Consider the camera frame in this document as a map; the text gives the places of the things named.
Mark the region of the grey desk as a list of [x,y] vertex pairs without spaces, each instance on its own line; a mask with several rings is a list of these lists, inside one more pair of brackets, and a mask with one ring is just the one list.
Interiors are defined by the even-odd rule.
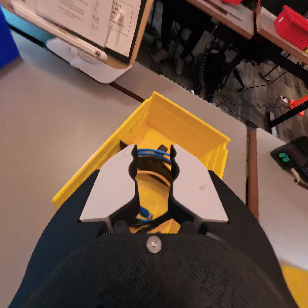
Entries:
[[308,269],[308,194],[271,157],[281,141],[263,129],[248,134],[248,207],[281,264]]
[[52,198],[114,131],[160,93],[231,141],[223,181],[245,203],[247,129],[139,63],[104,85],[13,33],[21,54],[1,70],[1,307],[8,307],[56,212]]

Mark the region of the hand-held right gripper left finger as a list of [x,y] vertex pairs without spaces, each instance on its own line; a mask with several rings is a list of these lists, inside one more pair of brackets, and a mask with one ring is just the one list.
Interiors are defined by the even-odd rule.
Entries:
[[99,170],[79,220],[83,223],[133,222],[140,212],[137,145],[112,156]]

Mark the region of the red plastic bracket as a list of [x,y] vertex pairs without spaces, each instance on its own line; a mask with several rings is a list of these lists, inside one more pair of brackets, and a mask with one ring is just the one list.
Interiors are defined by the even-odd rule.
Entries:
[[[289,100],[288,107],[289,107],[290,109],[294,109],[295,107],[298,107],[299,105],[305,103],[307,100],[308,100],[308,95],[306,95],[306,96],[304,96],[304,97],[302,97],[302,98],[300,98],[300,99],[297,99],[297,100],[291,99],[291,100]],[[303,116],[305,115],[305,110],[306,110],[306,109],[304,109],[303,111],[301,111],[300,113],[298,113],[298,115],[299,115],[300,117],[303,117]]]

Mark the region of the wooden edged office desk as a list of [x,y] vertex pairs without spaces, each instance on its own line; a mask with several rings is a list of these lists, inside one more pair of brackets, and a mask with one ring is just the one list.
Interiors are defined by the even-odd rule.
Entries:
[[279,36],[274,25],[276,16],[264,7],[260,6],[257,8],[256,21],[254,21],[254,12],[242,4],[232,6],[218,0],[187,0],[187,2],[228,26],[246,39],[251,39],[255,33],[258,33],[271,43],[290,53],[300,62],[308,63],[306,51],[297,48]]

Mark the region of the red plastic bin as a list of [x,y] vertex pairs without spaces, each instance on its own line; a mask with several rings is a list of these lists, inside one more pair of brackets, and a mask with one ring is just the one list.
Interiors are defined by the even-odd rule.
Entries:
[[308,20],[287,5],[274,20],[278,35],[305,51],[308,47]]

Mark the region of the blue plastic bin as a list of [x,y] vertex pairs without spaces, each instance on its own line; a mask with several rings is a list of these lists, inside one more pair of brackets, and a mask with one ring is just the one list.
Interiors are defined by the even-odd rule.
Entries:
[[0,9],[0,69],[20,57],[9,24]]

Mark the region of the black device with green lights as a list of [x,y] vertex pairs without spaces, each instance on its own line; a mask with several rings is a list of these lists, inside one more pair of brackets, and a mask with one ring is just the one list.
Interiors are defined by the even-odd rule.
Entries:
[[275,148],[270,153],[275,162],[292,173],[296,183],[308,183],[308,137],[302,136]]

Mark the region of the printed instruction sheet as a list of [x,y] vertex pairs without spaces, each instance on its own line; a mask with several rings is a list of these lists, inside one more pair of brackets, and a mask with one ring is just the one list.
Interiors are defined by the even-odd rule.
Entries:
[[14,13],[89,55],[129,64],[146,1],[10,1]]

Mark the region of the yellow plastic bin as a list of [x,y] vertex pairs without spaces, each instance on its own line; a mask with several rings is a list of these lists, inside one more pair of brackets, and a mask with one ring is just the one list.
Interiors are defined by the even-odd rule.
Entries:
[[308,271],[287,265],[282,265],[281,269],[289,291],[291,292],[298,307],[307,308]]
[[[137,175],[140,212],[129,224],[132,233],[177,233],[180,225],[168,213],[171,176],[171,145],[180,147],[198,158],[209,170],[211,179],[227,214],[224,201],[224,182],[221,180],[230,138],[178,106],[157,92],[153,92],[121,126],[100,146],[87,162],[54,196],[52,202],[59,208],[75,191],[94,175],[115,154],[128,145],[137,145]],[[89,193],[83,197],[82,210]],[[227,223],[203,222],[226,226]]]

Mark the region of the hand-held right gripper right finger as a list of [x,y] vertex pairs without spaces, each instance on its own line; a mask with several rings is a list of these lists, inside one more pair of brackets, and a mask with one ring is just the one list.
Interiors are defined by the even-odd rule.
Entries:
[[178,144],[171,145],[168,213],[179,224],[229,221],[207,167]]

